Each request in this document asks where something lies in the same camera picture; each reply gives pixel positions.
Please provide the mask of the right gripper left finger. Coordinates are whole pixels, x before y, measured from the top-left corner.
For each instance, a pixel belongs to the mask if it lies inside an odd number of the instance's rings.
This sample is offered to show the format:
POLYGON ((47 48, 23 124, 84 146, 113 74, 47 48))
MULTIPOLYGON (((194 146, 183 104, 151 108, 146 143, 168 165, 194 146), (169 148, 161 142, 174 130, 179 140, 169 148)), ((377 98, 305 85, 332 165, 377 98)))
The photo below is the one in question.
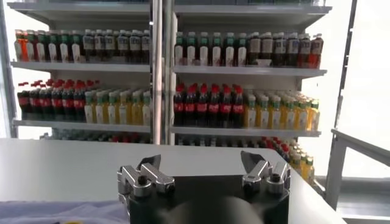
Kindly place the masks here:
POLYGON ((118 194, 147 197, 152 188, 159 194, 173 194, 176 188, 175 179, 159 170, 160 163, 161 155, 154 155, 143 158, 136 167, 121 166, 117 171, 118 194))

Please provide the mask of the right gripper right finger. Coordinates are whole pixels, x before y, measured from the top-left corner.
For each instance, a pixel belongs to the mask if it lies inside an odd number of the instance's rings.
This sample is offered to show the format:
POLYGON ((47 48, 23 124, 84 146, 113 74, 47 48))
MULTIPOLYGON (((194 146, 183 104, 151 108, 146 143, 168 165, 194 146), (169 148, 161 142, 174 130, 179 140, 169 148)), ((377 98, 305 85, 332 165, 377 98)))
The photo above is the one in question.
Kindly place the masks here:
POLYGON ((241 179, 241 185, 246 195, 254 195, 265 188, 271 195, 281 195, 289 192, 291 184, 291 169, 285 162, 273 166, 261 155, 241 151, 241 162, 246 174, 241 179))

